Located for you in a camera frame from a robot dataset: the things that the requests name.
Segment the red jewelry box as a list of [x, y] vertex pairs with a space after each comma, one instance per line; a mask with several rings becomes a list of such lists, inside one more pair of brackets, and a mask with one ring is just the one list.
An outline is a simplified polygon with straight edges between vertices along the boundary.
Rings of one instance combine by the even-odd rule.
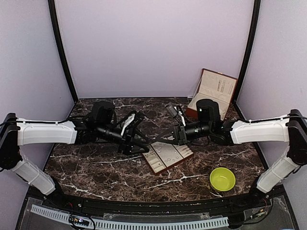
[[211, 99], [218, 103], [221, 119], [224, 120], [236, 89], [237, 79], [208, 69], [202, 69], [200, 81], [186, 115], [197, 118], [196, 102]]

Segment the red jewelry tray insert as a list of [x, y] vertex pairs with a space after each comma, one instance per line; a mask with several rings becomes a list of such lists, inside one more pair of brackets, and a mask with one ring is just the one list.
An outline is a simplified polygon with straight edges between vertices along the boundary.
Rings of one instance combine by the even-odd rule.
[[149, 151], [143, 153], [154, 175], [159, 175], [193, 156], [193, 151], [187, 145], [176, 146], [163, 142], [154, 142], [149, 145]]

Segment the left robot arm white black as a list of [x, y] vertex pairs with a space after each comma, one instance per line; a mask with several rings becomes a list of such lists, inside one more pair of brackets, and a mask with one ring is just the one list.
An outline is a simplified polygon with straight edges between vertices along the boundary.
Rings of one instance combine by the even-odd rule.
[[14, 172], [48, 196], [57, 209], [63, 209], [68, 199], [57, 180], [23, 156], [20, 147], [42, 143], [82, 145], [102, 139], [117, 144], [120, 154], [148, 153], [149, 140], [138, 129], [144, 118], [143, 113], [131, 111], [117, 120], [115, 105], [107, 101], [96, 102], [85, 116], [63, 121], [26, 120], [9, 113], [0, 125], [0, 169]]

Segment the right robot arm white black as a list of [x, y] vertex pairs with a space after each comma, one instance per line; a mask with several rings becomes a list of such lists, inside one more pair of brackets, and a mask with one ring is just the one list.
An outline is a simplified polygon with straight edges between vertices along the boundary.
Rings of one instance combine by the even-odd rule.
[[307, 163], [307, 119], [297, 109], [287, 115], [261, 120], [221, 121], [219, 105], [211, 99], [196, 102], [197, 121], [186, 123], [180, 118], [179, 110], [171, 104], [166, 106], [178, 124], [170, 127], [155, 139], [159, 142], [185, 145], [189, 141], [209, 137], [221, 146], [232, 146], [249, 142], [287, 142], [288, 149], [257, 180], [250, 193], [245, 196], [245, 204], [255, 208], [281, 180]]

